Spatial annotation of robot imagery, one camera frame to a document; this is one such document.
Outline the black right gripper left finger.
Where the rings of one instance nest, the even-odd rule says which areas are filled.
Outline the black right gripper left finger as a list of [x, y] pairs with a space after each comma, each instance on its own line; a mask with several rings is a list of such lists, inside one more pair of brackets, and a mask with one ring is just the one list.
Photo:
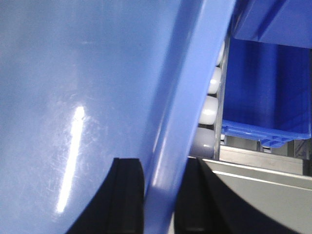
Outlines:
[[143, 233], [144, 185], [138, 158], [114, 158], [106, 179], [67, 233]]

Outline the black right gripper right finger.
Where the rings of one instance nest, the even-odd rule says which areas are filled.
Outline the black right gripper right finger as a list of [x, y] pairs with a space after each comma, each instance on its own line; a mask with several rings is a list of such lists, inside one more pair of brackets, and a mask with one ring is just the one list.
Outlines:
[[177, 234], [309, 234], [312, 179], [189, 158], [174, 228]]

